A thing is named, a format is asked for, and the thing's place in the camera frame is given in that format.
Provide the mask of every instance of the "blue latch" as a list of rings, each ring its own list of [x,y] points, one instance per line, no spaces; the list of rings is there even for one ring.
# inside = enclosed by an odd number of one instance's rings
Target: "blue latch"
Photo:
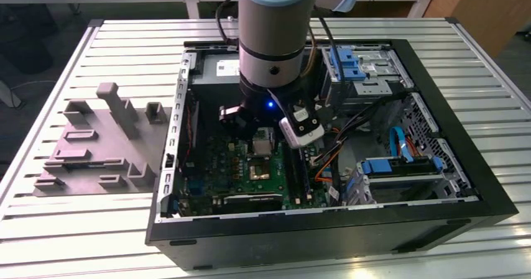
[[[358,57],[352,53],[350,48],[337,48],[338,60],[342,65],[342,74],[345,75],[345,81],[362,81],[366,78],[366,74],[358,69]],[[333,52],[329,52],[330,62],[334,70],[337,70],[337,61]],[[340,81],[341,76],[336,73],[336,78]]]
[[[374,173],[390,172],[390,164],[388,159],[368,160],[368,163],[370,164],[370,169]]]
[[[436,167],[437,171],[440,172],[441,169],[444,168],[444,164],[441,162],[441,159],[438,157],[433,157],[432,160],[433,160],[434,167]]]
[[[349,191],[350,187],[354,185],[354,178],[352,177],[348,181],[346,191]]]
[[[366,161],[361,162],[361,170],[365,175],[368,175],[372,172],[370,165],[368,164]]]

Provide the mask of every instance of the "label sticker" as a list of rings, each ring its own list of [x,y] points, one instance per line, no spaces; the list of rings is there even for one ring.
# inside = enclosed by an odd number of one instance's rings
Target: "label sticker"
[[[216,76],[237,76],[240,74],[240,60],[220,60],[216,67]]]
[[[328,194],[333,197],[334,200],[338,200],[338,192],[332,186],[328,188]]]
[[[361,65],[361,70],[362,71],[376,71],[376,67],[370,63],[364,63]]]

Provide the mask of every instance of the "metal table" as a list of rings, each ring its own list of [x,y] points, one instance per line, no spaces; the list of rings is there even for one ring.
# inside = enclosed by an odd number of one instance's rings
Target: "metal table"
[[[476,278],[531,273],[531,103],[460,25],[444,19],[328,19],[338,39],[408,39],[520,213],[428,252],[183,273],[143,245],[150,194],[34,198],[33,181],[66,100],[101,81],[138,106],[171,102],[182,42],[216,40],[211,20],[103,21],[86,29],[0,184],[0,278]],[[228,36],[237,24],[224,22]],[[324,36],[318,22],[313,32]]]

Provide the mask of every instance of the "table leg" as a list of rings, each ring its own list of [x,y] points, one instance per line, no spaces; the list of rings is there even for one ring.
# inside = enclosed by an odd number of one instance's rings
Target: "table leg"
[[[428,8],[430,0],[416,0],[410,7],[406,18],[422,18],[425,9]]]
[[[81,14],[81,11],[78,10],[75,4],[67,4],[67,8],[69,8],[69,10],[70,10],[73,15],[77,16],[78,14]]]
[[[10,91],[9,86],[1,82],[0,80],[0,101],[3,102],[7,107],[18,107],[19,106],[19,99],[15,94]]]
[[[198,17],[198,0],[183,0],[185,9],[187,10],[187,19],[199,19]]]

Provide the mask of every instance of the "floor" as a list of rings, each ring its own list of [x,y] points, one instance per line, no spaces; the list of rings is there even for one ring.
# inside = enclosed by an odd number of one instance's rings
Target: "floor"
[[[57,34],[43,39],[47,51],[53,56],[53,66],[37,75],[23,75],[0,57],[0,79],[10,87],[29,81],[57,80],[90,19],[186,18],[183,4],[163,2],[82,4],[78,16],[71,15],[63,4],[50,4],[47,8],[59,29]],[[213,11],[213,4],[201,4],[201,17],[211,17]],[[516,35],[494,61],[525,96],[531,98],[531,42],[524,41],[521,35]],[[0,103],[0,125],[9,125],[9,127],[0,127],[0,178],[7,169],[51,87],[53,83],[38,83],[15,90],[17,96],[25,103],[19,109],[10,109]]]

